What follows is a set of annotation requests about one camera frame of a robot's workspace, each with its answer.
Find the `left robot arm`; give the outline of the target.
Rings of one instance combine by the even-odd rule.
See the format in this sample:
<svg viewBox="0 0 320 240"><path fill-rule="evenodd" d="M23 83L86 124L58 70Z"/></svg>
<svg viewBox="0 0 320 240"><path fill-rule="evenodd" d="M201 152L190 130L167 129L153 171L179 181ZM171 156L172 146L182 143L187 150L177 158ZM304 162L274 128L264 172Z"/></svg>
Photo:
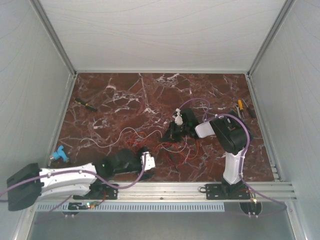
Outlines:
<svg viewBox="0 0 320 240"><path fill-rule="evenodd" d="M67 168L40 168L30 163L6 180L7 188L1 195L7 195L10 212L31 207L37 201L50 197L80 196L97 199L103 187L120 190L121 186L110 179L123 173L138 172L138 177L128 189L142 179L144 173L155 167L155 159L146 147L134 153L128 148L93 163Z"/></svg>

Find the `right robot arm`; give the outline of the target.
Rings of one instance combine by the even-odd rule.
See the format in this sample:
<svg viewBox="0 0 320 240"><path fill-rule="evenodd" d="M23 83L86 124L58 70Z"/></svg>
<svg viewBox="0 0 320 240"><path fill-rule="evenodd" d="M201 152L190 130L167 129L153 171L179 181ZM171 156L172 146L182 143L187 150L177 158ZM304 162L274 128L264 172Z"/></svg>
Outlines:
<svg viewBox="0 0 320 240"><path fill-rule="evenodd" d="M238 183L243 178L245 155L252 140L252 133L238 115L231 110L202 123L198 121L191 108L176 109L174 120L161 138L161 143L178 143L187 136L195 140L216 136L225 151L225 168L221 193L227 199L239 193Z"/></svg>

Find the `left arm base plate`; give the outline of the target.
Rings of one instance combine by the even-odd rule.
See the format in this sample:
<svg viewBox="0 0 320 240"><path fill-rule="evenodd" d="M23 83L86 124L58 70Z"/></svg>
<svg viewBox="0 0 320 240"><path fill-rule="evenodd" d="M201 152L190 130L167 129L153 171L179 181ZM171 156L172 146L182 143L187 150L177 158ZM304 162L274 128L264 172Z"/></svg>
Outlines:
<svg viewBox="0 0 320 240"><path fill-rule="evenodd" d="M89 192L85 195L74 195L74 200L117 200L118 189L110 187L106 184L92 184Z"/></svg>

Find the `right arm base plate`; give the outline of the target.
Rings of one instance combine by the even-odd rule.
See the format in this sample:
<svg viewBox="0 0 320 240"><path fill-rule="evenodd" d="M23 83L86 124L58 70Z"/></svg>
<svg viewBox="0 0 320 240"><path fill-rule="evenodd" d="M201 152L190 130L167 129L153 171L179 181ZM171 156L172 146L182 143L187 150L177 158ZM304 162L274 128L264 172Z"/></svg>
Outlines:
<svg viewBox="0 0 320 240"><path fill-rule="evenodd" d="M242 183L216 183L204 186L207 200L249 200L249 189Z"/></svg>

